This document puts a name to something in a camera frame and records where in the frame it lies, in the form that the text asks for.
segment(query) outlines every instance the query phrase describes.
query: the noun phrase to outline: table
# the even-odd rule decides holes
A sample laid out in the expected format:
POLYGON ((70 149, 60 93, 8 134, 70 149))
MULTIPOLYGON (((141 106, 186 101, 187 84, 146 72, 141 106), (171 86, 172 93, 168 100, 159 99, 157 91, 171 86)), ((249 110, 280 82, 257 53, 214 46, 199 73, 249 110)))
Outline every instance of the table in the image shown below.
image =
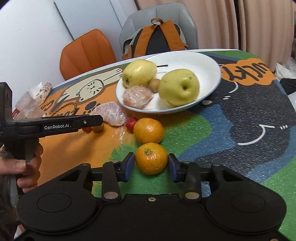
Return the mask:
MULTIPOLYGON (((180 161, 194 161, 200 166, 218 162, 279 193, 288 208, 280 231, 296 240, 296 113, 285 91, 253 54, 238 50, 195 51, 203 51, 221 65, 223 79, 214 93, 180 113, 127 114, 159 120, 165 127, 161 145, 180 161)), ((99 104, 116 101, 116 83, 131 61, 111 64, 62 83, 52 90, 41 109, 47 116, 89 114, 99 104), (89 83, 98 90, 90 92, 89 83)), ((121 161, 138 147, 125 127, 107 124, 98 134, 80 130, 42 138, 40 143, 44 153, 39 184, 81 163, 99 167, 110 160, 121 161)), ((181 191, 166 170, 148 176, 137 168, 128 183, 120 183, 120 188, 122 194, 181 191)), ((93 194, 100 196, 100 192, 100 182, 94 183, 93 194)), ((204 184, 203 196, 209 193, 204 184)))

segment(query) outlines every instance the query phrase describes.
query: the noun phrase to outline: chair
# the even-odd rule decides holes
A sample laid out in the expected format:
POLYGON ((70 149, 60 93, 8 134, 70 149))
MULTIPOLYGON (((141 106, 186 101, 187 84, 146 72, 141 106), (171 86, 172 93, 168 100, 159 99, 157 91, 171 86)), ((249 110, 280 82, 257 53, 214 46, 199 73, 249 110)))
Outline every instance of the chair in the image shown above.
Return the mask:
POLYGON ((139 10, 128 17, 119 38, 123 53, 127 47, 123 46, 124 42, 137 30, 151 25, 153 18, 161 18, 164 22, 171 19, 180 26, 187 45, 191 49, 198 49, 196 27, 186 6, 182 3, 167 3, 139 10))
POLYGON ((59 68, 65 80, 117 62, 109 40, 94 29, 64 47, 59 68))

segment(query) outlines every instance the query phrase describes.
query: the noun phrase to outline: curtain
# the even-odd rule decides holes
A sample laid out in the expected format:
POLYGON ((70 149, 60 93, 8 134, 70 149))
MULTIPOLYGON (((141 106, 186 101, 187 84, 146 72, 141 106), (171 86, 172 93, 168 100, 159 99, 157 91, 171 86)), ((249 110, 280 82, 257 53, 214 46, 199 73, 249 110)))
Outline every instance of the curtain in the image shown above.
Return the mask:
POLYGON ((135 0, 139 9, 165 3, 186 5, 197 28, 199 48, 238 49, 237 20, 230 0, 135 0))
MULTIPOLYGON (((135 0, 139 9, 180 2, 187 6, 199 48, 238 49, 233 0, 135 0)), ((238 0, 241 48, 259 56, 271 70, 291 55, 294 35, 292 0, 238 0)))
POLYGON ((294 38, 292 0, 239 0, 242 50, 260 58, 273 71, 291 56, 294 38))

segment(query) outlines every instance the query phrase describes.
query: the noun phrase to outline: backpack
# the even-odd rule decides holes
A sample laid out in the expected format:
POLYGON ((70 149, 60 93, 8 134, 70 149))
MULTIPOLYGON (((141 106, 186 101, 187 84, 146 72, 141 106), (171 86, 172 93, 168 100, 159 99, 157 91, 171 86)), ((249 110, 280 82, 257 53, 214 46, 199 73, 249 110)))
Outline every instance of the backpack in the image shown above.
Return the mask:
POLYGON ((139 29, 123 44, 124 60, 149 54, 188 49, 184 34, 172 20, 151 19, 152 25, 139 29))

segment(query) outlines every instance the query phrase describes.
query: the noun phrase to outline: green pear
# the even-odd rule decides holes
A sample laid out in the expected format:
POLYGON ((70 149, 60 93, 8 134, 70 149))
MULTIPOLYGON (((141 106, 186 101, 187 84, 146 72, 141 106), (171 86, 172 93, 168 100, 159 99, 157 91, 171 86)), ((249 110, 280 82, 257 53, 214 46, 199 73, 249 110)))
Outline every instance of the green pear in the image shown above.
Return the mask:
POLYGON ((156 64, 144 59, 131 62, 122 72, 122 82, 127 87, 148 86, 156 75, 156 64))
POLYGON ((199 91, 198 79, 188 69, 175 69, 166 73, 158 86, 161 100, 174 107, 195 101, 199 91))

